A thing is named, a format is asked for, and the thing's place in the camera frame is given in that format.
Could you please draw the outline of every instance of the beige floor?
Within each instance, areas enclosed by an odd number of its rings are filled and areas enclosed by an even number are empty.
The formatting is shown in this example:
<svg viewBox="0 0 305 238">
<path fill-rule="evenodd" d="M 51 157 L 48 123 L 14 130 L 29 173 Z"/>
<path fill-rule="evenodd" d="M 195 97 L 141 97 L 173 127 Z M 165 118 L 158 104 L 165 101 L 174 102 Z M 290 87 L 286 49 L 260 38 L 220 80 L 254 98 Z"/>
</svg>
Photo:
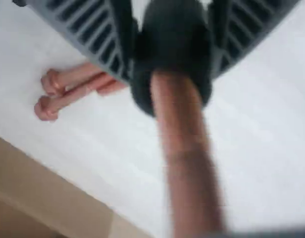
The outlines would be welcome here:
<svg viewBox="0 0 305 238">
<path fill-rule="evenodd" d="M 148 238 L 103 203 L 0 139 L 0 238 Z"/>
</svg>

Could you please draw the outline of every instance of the black rubber grommet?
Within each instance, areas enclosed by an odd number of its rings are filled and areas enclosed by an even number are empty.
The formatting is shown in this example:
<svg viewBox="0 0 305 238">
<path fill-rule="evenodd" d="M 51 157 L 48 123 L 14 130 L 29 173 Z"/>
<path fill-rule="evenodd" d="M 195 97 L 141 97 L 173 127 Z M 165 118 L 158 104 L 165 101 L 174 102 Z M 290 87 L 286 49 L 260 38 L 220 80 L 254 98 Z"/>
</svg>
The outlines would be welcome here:
<svg viewBox="0 0 305 238">
<path fill-rule="evenodd" d="M 133 98 L 154 116 L 150 81 L 155 70 L 189 76 L 203 104 L 210 99 L 211 32 L 196 0 L 153 0 L 135 42 L 134 70 L 130 80 Z"/>
<path fill-rule="evenodd" d="M 13 3 L 16 4 L 17 6 L 21 6 L 21 7 L 27 5 L 25 0 L 13 0 Z"/>
</svg>

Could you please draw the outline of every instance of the copper pipe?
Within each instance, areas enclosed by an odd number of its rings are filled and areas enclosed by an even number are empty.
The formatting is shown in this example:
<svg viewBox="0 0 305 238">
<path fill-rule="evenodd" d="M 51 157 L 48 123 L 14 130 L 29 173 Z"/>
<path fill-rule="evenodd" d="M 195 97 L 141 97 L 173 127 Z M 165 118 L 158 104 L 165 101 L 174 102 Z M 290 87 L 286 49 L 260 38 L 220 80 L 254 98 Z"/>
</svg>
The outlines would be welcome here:
<svg viewBox="0 0 305 238">
<path fill-rule="evenodd" d="M 35 113 L 41 120 L 57 120 L 58 112 L 61 109 L 85 97 L 92 91 L 106 87 L 111 81 L 115 81 L 115 79 L 106 73 L 100 73 L 92 77 L 89 81 L 66 92 L 62 97 L 51 98 L 42 96 L 34 107 Z"/>
<path fill-rule="evenodd" d="M 65 93 L 67 86 L 83 83 L 101 72 L 99 67 L 88 62 L 64 72 L 50 69 L 42 77 L 41 83 L 48 95 L 60 96 Z"/>
<path fill-rule="evenodd" d="M 173 237 L 224 231 L 197 89 L 186 75 L 157 71 L 152 75 L 151 93 L 167 164 Z"/>
</svg>

